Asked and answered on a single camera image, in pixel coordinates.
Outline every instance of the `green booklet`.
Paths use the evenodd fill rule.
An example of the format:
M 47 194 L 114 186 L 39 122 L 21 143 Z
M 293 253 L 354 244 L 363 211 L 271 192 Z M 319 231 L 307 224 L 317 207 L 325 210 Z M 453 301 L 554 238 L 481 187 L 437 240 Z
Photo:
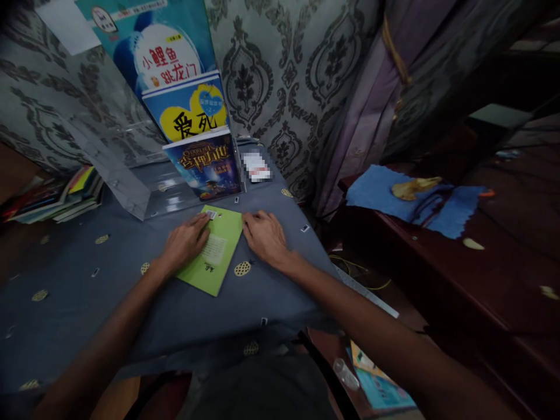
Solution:
M 179 270 L 176 276 L 203 292 L 217 296 L 239 242 L 243 220 L 241 213 L 209 205 L 204 206 L 201 213 L 210 215 L 208 242 L 200 255 Z

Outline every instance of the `blue cloth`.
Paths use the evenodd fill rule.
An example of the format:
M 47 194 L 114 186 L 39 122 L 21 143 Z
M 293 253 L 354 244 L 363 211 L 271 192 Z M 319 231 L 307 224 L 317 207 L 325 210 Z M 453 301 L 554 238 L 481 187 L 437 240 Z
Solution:
M 395 184 L 411 181 L 413 178 L 395 172 L 384 166 L 371 165 L 350 187 L 346 198 L 348 205 L 379 210 L 385 214 L 398 217 L 416 225 L 422 224 L 437 206 L 442 197 L 434 191 L 450 189 L 450 185 L 439 185 L 428 192 L 416 194 L 418 199 L 404 201 L 393 195 L 391 187 Z M 473 215 L 478 195 L 486 190 L 485 187 L 457 187 L 445 206 L 426 226 L 451 239 L 461 236 L 465 223 Z M 416 220 L 412 220 L 419 206 L 423 210 Z

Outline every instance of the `hand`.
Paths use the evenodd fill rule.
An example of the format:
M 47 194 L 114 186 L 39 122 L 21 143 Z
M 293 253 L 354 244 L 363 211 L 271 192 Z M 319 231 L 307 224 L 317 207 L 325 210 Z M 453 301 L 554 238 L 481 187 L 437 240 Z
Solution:
M 201 213 L 187 220 L 169 234 L 162 254 L 156 258 L 151 268 L 157 269 L 167 278 L 190 263 L 206 245 L 209 229 L 204 226 L 210 217 Z
M 261 260 L 276 269 L 285 263 L 291 254 L 286 245 L 282 225 L 275 215 L 259 210 L 257 214 L 243 214 L 243 233 L 249 248 Z

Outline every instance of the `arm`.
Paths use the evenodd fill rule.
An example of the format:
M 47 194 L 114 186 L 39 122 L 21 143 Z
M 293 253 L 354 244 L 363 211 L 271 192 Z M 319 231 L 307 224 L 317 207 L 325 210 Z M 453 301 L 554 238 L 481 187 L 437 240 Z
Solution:
M 256 255 L 310 294 L 371 360 L 415 398 L 428 418 L 518 418 L 466 368 L 362 295 L 289 251 L 282 226 L 272 213 L 245 213 L 243 219 L 243 232 Z
M 165 280 L 196 257 L 208 240 L 208 216 L 197 215 L 171 232 L 162 255 L 113 311 L 107 322 L 47 390 L 32 419 L 89 418 L 123 365 L 144 317 Z

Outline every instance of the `yellow cable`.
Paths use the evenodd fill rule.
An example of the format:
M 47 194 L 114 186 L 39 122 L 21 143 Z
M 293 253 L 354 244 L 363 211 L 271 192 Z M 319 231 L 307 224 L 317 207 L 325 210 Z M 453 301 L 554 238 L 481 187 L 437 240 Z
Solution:
M 389 279 L 389 281 L 388 281 L 387 283 L 385 283 L 383 286 L 381 286 L 381 287 L 379 287 L 379 288 L 368 288 L 368 287 L 366 287 L 366 286 L 364 286 L 364 287 L 366 287 L 366 289 L 368 289 L 368 290 L 381 290 L 381 289 L 384 289 L 384 288 L 386 288 L 387 286 L 389 286 L 389 283 L 390 283 L 392 280 L 393 280 L 393 279 Z
M 339 260 L 342 260 L 342 262 L 344 263 L 344 265 L 346 265 L 346 268 L 348 269 L 348 275 L 350 275 L 350 266 L 347 264 L 346 260 L 337 256 L 337 255 L 329 255 L 330 258 L 337 258 Z
M 344 265 L 346 265 L 346 268 L 348 269 L 348 274 L 350 274 L 350 272 L 351 272 L 350 266 L 349 266 L 348 264 L 355 265 L 356 267 L 361 268 L 362 270 L 368 271 L 367 268 L 362 267 L 361 265 L 355 264 L 355 263 L 352 262 L 352 261 L 345 260 L 344 258 L 339 257 L 338 255 L 329 254 L 329 258 L 336 258 L 336 259 L 338 259 L 338 260 L 342 260 L 342 262 L 344 263 Z M 389 286 L 389 283 L 391 282 L 391 280 L 393 280 L 393 279 L 389 279 L 389 281 L 388 281 L 387 283 L 385 283 L 383 286 L 378 287 L 378 288 L 369 288 L 369 287 L 366 287 L 366 286 L 364 286 L 364 287 L 365 287 L 366 289 L 368 289 L 368 290 L 378 291 L 378 290 L 384 289 L 384 288 L 386 288 L 387 286 Z
M 361 268 L 362 270 L 368 271 L 367 268 L 362 267 L 361 265 L 355 264 L 355 263 L 352 262 L 352 261 L 345 260 L 344 258 L 339 257 L 338 255 L 329 254 L 329 257 L 331 257 L 331 258 L 337 258 L 337 259 L 339 259 L 339 260 L 344 261 L 344 263 L 347 264 L 347 265 L 348 265 L 348 264 L 352 264 L 352 265 L 355 265 L 355 266 L 358 267 L 358 268 Z

